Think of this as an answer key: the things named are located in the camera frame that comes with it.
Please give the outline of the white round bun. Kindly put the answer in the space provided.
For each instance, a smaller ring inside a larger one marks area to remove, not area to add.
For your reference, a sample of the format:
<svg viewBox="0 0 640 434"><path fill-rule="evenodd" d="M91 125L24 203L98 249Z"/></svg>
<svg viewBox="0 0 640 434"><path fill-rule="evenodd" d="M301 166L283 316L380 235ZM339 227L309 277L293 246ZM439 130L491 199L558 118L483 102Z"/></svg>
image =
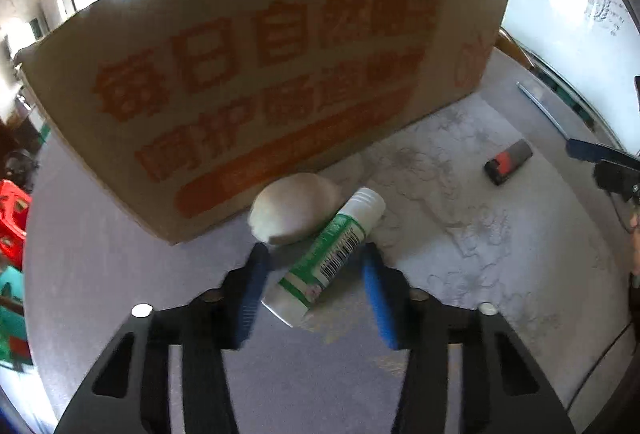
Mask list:
<svg viewBox="0 0 640 434"><path fill-rule="evenodd" d="M296 173L266 186L254 199L247 222L258 241L288 245L318 232L343 202L334 182L314 173Z"/></svg>

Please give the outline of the black red lighter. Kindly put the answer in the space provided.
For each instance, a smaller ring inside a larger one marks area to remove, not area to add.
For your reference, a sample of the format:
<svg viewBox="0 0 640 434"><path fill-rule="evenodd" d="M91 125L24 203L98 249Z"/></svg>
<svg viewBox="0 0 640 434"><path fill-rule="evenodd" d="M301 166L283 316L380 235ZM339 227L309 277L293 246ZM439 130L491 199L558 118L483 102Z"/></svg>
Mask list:
<svg viewBox="0 0 640 434"><path fill-rule="evenodd" d="M518 142L487 161L484 165L484 172L492 184L500 186L509 180L518 169L521 169L532 156L532 147L525 139L519 139Z"/></svg>

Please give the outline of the green plastic stool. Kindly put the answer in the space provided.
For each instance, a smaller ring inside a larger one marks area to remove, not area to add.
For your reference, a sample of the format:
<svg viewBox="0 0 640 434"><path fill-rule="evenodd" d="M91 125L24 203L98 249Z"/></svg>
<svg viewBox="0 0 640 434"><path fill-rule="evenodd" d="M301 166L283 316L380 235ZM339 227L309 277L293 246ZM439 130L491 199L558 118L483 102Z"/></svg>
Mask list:
<svg viewBox="0 0 640 434"><path fill-rule="evenodd" d="M24 276L6 265L1 269L1 366L23 372L32 365L24 317Z"/></svg>

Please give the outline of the red plastic stool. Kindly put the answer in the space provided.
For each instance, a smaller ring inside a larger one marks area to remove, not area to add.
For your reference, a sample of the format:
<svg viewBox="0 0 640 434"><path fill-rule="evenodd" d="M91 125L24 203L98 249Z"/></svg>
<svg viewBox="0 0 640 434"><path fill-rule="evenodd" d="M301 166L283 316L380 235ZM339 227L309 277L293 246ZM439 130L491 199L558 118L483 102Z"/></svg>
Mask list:
<svg viewBox="0 0 640 434"><path fill-rule="evenodd" d="M23 270L26 224L32 197L9 180L1 181L1 254L18 271Z"/></svg>

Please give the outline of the white green glue stick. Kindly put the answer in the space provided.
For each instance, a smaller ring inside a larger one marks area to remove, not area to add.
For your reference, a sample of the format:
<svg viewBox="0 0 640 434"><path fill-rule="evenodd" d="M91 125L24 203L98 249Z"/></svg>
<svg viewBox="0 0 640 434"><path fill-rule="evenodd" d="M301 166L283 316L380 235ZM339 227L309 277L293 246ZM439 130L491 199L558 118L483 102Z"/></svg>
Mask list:
<svg viewBox="0 0 640 434"><path fill-rule="evenodd" d="M265 293L265 308L288 327L297 327L381 220L385 209L381 195L368 187L359 188L309 250Z"/></svg>

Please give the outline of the brown cardboard box orange print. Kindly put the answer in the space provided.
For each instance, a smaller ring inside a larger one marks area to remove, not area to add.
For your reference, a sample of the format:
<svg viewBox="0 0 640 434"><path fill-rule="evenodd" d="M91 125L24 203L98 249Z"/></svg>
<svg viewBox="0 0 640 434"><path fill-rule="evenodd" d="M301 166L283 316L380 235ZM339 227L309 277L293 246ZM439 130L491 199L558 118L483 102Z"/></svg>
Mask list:
<svg viewBox="0 0 640 434"><path fill-rule="evenodd" d="M99 0L17 53L119 206L182 243L480 84L508 0Z"/></svg>

